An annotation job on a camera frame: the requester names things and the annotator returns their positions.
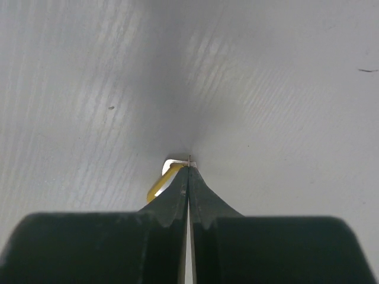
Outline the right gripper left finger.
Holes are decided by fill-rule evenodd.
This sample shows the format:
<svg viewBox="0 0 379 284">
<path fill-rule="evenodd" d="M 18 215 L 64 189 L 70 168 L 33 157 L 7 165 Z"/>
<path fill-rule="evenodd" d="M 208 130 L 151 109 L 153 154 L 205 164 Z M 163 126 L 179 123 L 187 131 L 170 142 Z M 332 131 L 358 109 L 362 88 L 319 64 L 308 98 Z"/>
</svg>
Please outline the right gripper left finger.
<svg viewBox="0 0 379 284">
<path fill-rule="evenodd" d="M 1 252 L 2 283 L 183 283 L 189 168 L 136 212 L 38 212 Z"/>
</svg>

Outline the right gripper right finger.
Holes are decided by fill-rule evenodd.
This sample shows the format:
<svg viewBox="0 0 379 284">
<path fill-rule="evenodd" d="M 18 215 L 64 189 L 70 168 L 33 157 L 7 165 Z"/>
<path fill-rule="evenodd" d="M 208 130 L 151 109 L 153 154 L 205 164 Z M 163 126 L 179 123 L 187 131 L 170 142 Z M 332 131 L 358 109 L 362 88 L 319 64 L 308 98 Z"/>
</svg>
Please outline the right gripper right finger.
<svg viewBox="0 0 379 284">
<path fill-rule="evenodd" d="M 195 283 L 375 283 L 349 226 L 334 217 L 246 217 L 188 171 Z"/>
</svg>

